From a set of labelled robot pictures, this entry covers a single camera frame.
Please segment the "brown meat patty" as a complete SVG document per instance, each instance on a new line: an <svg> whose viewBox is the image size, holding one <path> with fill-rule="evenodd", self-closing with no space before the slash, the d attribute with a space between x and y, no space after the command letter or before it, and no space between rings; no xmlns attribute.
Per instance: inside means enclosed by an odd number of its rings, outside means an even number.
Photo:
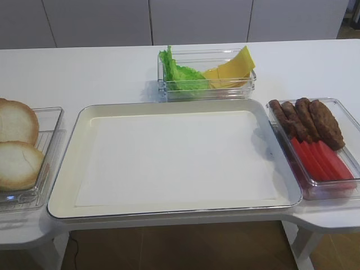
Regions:
<svg viewBox="0 0 360 270"><path fill-rule="evenodd" d="M320 100L311 101L309 111L315 128L325 144L334 151L345 146L339 123L330 109Z"/></svg>
<svg viewBox="0 0 360 270"><path fill-rule="evenodd" d="M305 141L307 143L312 143L313 142L312 137L309 134L307 128L301 122L301 120L298 116L298 113L295 110L294 105L291 102L286 101L281 104L281 107L282 107L285 115L287 116L288 120L294 127L294 129L296 131L297 139L300 142Z"/></svg>
<svg viewBox="0 0 360 270"><path fill-rule="evenodd" d="M310 110L309 110L310 100L303 97L300 99L297 99L295 102L295 109L298 114L298 117L302 124L306 127L309 135L312 138L313 142L317 142L321 139L320 135L318 134L318 131L315 127L314 121L312 119Z"/></svg>
<svg viewBox="0 0 360 270"><path fill-rule="evenodd" d="M289 119L285 115L280 103L278 100L270 100L269 106L272 109L275 117L277 118L278 122L280 123L281 127L289 137L292 139L296 136L296 130L294 126L290 123Z"/></svg>

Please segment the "clear plastic bread container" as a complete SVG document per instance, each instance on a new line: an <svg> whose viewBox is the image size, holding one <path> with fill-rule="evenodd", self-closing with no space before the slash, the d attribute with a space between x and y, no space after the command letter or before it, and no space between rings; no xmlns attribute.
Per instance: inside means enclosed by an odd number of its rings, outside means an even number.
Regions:
<svg viewBox="0 0 360 270"><path fill-rule="evenodd" d="M43 107L34 108L33 111L39 121L39 136L35 148L44 155L42 166L32 188L1 192L1 212L40 208L48 196L59 159L59 148L66 133L66 130L61 128L64 110L61 107Z"/></svg>

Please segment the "rightmost brown meat patty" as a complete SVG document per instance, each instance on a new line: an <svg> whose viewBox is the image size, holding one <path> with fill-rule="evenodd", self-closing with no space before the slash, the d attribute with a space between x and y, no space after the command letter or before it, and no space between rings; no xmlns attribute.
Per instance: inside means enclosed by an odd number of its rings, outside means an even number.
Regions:
<svg viewBox="0 0 360 270"><path fill-rule="evenodd" d="M309 111L315 128L325 144L334 151L345 146L339 123L330 109L320 100L311 101Z"/></svg>

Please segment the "clear plastic lettuce cheese container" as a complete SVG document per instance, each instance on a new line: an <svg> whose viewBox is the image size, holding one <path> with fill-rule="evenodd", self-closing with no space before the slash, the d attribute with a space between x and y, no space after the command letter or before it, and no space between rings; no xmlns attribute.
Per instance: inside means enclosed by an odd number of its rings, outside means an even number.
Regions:
<svg viewBox="0 0 360 270"><path fill-rule="evenodd" d="M172 50L173 58L180 66L188 66L202 74L213 68L217 68L221 64L233 59L241 49L210 49L210 50L190 50L190 51L174 51ZM187 100L206 100L206 99L238 99L249 98L254 90L256 74L253 70L250 73L250 79L247 83L237 88L211 88L209 84L208 89L194 90L194 91L170 91L167 89L167 82L164 80L163 64L157 57L157 82L161 98L164 101L187 101Z"/></svg>

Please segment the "front bread bun slice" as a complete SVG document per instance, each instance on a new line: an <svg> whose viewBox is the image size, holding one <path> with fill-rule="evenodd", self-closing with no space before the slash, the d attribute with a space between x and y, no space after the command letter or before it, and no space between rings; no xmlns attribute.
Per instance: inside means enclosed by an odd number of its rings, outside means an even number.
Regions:
<svg viewBox="0 0 360 270"><path fill-rule="evenodd" d="M44 155L33 145L8 141L1 143L1 190L32 188L37 181Z"/></svg>

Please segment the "leftmost brown meat patty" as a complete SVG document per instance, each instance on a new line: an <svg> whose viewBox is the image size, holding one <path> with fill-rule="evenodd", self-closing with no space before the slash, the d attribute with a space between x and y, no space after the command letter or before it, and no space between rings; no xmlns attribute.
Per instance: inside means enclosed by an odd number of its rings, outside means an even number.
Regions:
<svg viewBox="0 0 360 270"><path fill-rule="evenodd" d="M272 109L275 117L277 118L278 122L280 123L281 127L289 137L292 139L296 136L296 130L294 126L290 123L289 119L285 115L280 103L278 100L270 100L269 106Z"/></svg>

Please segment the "white rectangular serving tray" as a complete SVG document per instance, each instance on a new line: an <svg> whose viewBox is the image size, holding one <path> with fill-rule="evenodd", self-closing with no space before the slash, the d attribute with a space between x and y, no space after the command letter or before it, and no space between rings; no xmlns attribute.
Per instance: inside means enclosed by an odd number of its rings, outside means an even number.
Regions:
<svg viewBox="0 0 360 270"><path fill-rule="evenodd" d="M57 219L245 212L302 198L258 101L107 104L79 113L48 212Z"/></svg>

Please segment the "red tomato slice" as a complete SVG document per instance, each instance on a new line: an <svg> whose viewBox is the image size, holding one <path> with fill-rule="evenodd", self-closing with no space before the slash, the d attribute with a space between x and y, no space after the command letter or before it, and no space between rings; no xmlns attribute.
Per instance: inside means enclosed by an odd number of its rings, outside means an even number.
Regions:
<svg viewBox="0 0 360 270"><path fill-rule="evenodd" d="M320 166L330 177L331 181L344 179L343 174L338 167L338 158L328 151L321 150L316 143L311 143L309 147Z"/></svg>
<svg viewBox="0 0 360 270"><path fill-rule="evenodd" d="M326 166L323 164L318 152L306 141L303 141L300 146L306 155L307 164L309 165L308 172L313 180L322 182L331 181L332 175L326 170Z"/></svg>
<svg viewBox="0 0 360 270"><path fill-rule="evenodd" d="M312 153L305 147L304 144L298 142L294 137L291 140L291 144L294 147L297 155L300 157L308 174L314 181L324 181L327 179L327 174L320 167L319 163L315 160Z"/></svg>
<svg viewBox="0 0 360 270"><path fill-rule="evenodd" d="M334 175L336 175L336 179L350 180L354 178L348 167L328 145L322 141L318 141L316 148L323 157L324 162L330 167Z"/></svg>

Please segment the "leftmost red tomato slice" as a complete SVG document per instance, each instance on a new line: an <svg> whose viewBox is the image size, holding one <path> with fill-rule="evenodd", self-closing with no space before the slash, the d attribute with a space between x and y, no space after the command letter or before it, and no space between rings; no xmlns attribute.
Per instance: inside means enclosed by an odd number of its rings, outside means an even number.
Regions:
<svg viewBox="0 0 360 270"><path fill-rule="evenodd" d="M304 144L298 142L294 137L291 140L291 144L294 147L297 155L300 157L308 174L314 181L324 181L327 179L327 174L320 167L319 163L315 160L312 153L305 147Z"/></svg>

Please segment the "flat yellow cheese slice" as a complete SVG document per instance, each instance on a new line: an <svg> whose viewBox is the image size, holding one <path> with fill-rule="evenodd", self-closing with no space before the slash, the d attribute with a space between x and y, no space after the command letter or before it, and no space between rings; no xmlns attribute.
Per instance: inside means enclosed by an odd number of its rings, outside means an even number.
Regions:
<svg viewBox="0 0 360 270"><path fill-rule="evenodd" d="M237 88L245 85L250 79L250 74L246 74L243 78L235 79L219 79L217 76L208 77L210 80L209 84L211 88L221 89L221 88Z"/></svg>

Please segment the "bread bun slice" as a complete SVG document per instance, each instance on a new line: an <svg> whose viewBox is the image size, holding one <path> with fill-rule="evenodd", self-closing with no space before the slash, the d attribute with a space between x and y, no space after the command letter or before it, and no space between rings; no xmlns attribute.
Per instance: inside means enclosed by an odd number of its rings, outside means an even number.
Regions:
<svg viewBox="0 0 360 270"><path fill-rule="evenodd" d="M1 143L1 190L32 188L37 181L44 155L33 145L8 141Z"/></svg>
<svg viewBox="0 0 360 270"><path fill-rule="evenodd" d="M26 104L1 98L1 142L20 141L35 145L39 122Z"/></svg>

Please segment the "rightmost red tomato slice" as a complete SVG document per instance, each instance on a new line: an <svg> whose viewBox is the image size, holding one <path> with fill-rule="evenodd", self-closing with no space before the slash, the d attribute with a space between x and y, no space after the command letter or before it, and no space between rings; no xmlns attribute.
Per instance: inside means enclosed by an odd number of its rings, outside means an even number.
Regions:
<svg viewBox="0 0 360 270"><path fill-rule="evenodd" d="M336 179L350 180L354 178L348 167L328 145L322 141L318 141L316 148L323 157L324 162L330 167L334 175L336 175Z"/></svg>

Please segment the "upper bread bun slice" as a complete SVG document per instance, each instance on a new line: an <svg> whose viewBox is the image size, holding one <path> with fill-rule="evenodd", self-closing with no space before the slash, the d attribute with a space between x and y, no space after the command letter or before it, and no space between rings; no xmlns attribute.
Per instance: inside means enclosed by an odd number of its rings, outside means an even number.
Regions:
<svg viewBox="0 0 360 270"><path fill-rule="evenodd" d="M1 142L20 141L35 145L39 122L26 104L1 98Z"/></svg>

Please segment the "upright yellow cheese slice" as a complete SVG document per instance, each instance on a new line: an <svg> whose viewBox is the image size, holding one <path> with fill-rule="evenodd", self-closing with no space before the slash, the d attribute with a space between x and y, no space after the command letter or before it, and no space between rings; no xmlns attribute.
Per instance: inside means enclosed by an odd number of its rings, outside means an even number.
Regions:
<svg viewBox="0 0 360 270"><path fill-rule="evenodd" d="M251 57L248 47L245 46L233 59L225 64L219 65L216 68L205 71L203 76L209 80L242 79L248 78L254 68L255 63Z"/></svg>

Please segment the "green lettuce leaf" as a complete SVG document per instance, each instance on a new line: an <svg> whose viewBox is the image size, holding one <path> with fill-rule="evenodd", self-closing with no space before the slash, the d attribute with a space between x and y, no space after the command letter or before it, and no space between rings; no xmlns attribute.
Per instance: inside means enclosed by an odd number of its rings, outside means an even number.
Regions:
<svg viewBox="0 0 360 270"><path fill-rule="evenodd" d="M171 46L159 52L159 58L163 64L164 80L170 91L194 91L209 88L209 83L201 72L188 67L180 66L173 58Z"/></svg>

